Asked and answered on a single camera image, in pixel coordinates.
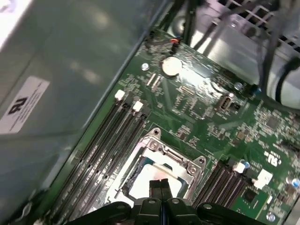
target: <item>white connector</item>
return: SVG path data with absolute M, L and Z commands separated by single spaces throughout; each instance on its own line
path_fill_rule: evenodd
M 121 101 L 125 95 L 125 92 L 122 90 L 118 90 L 117 93 L 114 95 L 114 97 L 118 100 Z
M 257 180 L 255 180 L 254 187 L 258 189 L 262 189 L 265 185 L 268 185 L 273 177 L 273 174 L 262 169 L 259 175 L 257 176 Z
M 243 173 L 244 170 L 245 170 L 245 168 L 246 168 L 246 166 L 244 164 L 238 163 L 237 165 L 235 165 L 233 167 L 233 170 L 236 171 L 236 172 L 238 172 L 238 173 Z
M 141 108 L 143 107 L 143 103 L 141 103 L 140 101 L 137 101 L 135 103 L 135 105 L 133 106 L 133 110 L 135 112 L 139 112 L 141 110 Z

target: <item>black cable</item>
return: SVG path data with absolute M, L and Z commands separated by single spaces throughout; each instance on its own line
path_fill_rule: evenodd
M 255 0 L 255 1 L 252 1 L 252 2 L 248 2 L 245 5 L 242 5 L 240 7 L 236 7 L 231 11 L 226 11 L 222 15 L 219 16 L 219 20 L 224 20 L 224 19 L 230 17 L 233 14 L 240 14 L 240 13 L 246 11 L 246 10 L 251 10 L 256 5 L 262 4 L 264 1 L 267 1 L 267 0 Z M 217 27 L 217 25 L 215 23 L 212 23 L 208 27 L 208 29 L 206 30 L 206 32 L 204 33 L 204 35 L 202 36 L 200 41 L 198 41 L 198 43 L 195 44 L 195 46 L 194 46 L 195 50 L 198 50 L 203 45 L 203 43 L 207 40 L 207 38 L 211 35 L 211 33 L 214 31 L 214 29 L 216 27 Z
M 281 31 L 284 28 L 286 19 L 287 19 L 288 15 L 290 15 L 290 11 L 292 9 L 293 9 L 293 7 L 291 6 L 288 10 L 286 10 L 286 8 L 283 8 L 283 7 L 279 10 L 279 13 L 277 15 L 277 20 L 278 20 L 277 26 L 275 27 L 275 29 L 272 32 L 272 35 L 269 38 L 270 40 L 269 40 L 269 44 L 267 47 L 267 53 L 266 53 L 266 56 L 265 56 L 263 62 L 259 61 L 259 63 L 258 63 L 258 71 L 259 71 L 259 75 L 260 75 L 260 86 L 262 89 L 262 92 L 260 94 L 261 99 L 266 104 L 268 104 L 269 106 L 271 106 L 275 109 L 278 109 L 278 110 L 281 110 L 284 112 L 300 114 L 299 109 L 294 109 L 294 108 L 290 108 L 288 106 L 282 105 L 267 95 L 267 87 L 268 87 L 268 81 L 269 81 L 269 76 L 270 76 L 270 70 L 271 70 L 271 65 L 273 63 L 275 51 L 277 49 L 278 38 L 281 35 Z M 261 34 L 260 39 L 261 39 L 261 43 L 260 43 L 261 45 L 258 47 L 262 48 L 262 43 L 264 41 L 263 34 Z
M 200 39 L 200 41 L 197 42 L 197 44 L 195 44 L 195 46 L 193 47 L 195 50 L 198 50 L 203 44 L 204 42 L 207 40 L 207 38 L 211 35 L 211 33 L 214 31 L 215 27 L 217 25 L 213 22 L 208 29 L 206 30 L 206 32 L 203 34 L 202 38 Z
M 182 41 L 188 46 L 191 45 L 192 37 L 195 32 L 197 6 L 201 6 L 205 1 L 202 0 L 201 5 L 198 5 L 198 3 L 200 3 L 199 0 L 189 0 L 187 5 Z
M 300 58 L 292 57 L 280 71 L 283 71 L 280 79 L 277 83 L 276 92 L 275 92 L 275 100 L 281 103 L 281 91 L 283 87 L 283 83 L 286 80 L 287 76 L 291 71 L 294 71 L 300 67 Z
M 173 19 L 175 18 L 175 16 L 177 15 L 181 7 L 183 6 L 184 1 L 185 0 L 176 0 L 174 2 L 167 15 L 160 22 L 158 26 L 160 29 L 164 31 L 167 31 L 169 29 Z

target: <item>metal case panel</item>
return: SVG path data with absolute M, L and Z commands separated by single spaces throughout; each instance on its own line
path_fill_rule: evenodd
M 47 188 L 163 5 L 36 0 L 0 52 L 0 118 L 30 76 L 50 82 L 23 127 L 0 135 L 0 223 Z

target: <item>gray metal surface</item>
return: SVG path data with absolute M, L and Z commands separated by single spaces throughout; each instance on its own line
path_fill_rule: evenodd
M 293 210 L 285 221 L 285 225 L 300 225 L 300 201 L 298 200 Z
M 197 10 L 196 32 L 192 39 L 191 46 L 194 46 L 202 37 L 211 21 L 224 12 L 230 4 L 240 5 L 247 0 L 207 0 L 209 3 L 206 8 Z M 185 15 L 185 7 L 178 13 L 174 22 L 179 25 L 172 24 L 169 32 L 180 30 L 184 21 L 180 18 Z M 250 83 L 258 83 L 259 75 L 256 61 L 257 45 L 254 37 L 247 37 L 247 30 L 251 27 L 255 28 L 256 34 L 259 34 L 259 26 L 268 28 L 268 21 L 273 17 L 273 13 L 264 7 L 256 7 L 248 11 L 244 17 L 233 15 L 231 22 L 227 24 L 220 38 L 217 40 L 214 48 L 208 55 L 209 58 L 220 65 L 234 71 L 244 80 Z M 275 89 L 279 80 L 279 71 L 286 61 L 294 55 L 300 54 L 300 47 L 292 42 L 289 36 L 282 37 L 281 46 L 277 49 L 277 55 L 274 58 L 273 66 L 270 74 L 268 95 L 275 97 Z M 207 46 L 207 42 L 199 49 L 203 52 Z M 289 74 L 282 90 L 282 102 L 284 105 L 300 108 L 300 70 L 293 71 Z
M 0 52 L 0 118 L 29 76 L 50 84 L 21 130 L 0 135 L 0 224 L 49 187 L 165 2 L 32 4 Z

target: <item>sticker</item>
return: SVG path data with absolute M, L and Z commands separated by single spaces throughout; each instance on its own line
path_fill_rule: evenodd
M 0 134 L 15 134 L 21 130 L 49 83 L 35 76 L 27 78 L 0 119 Z

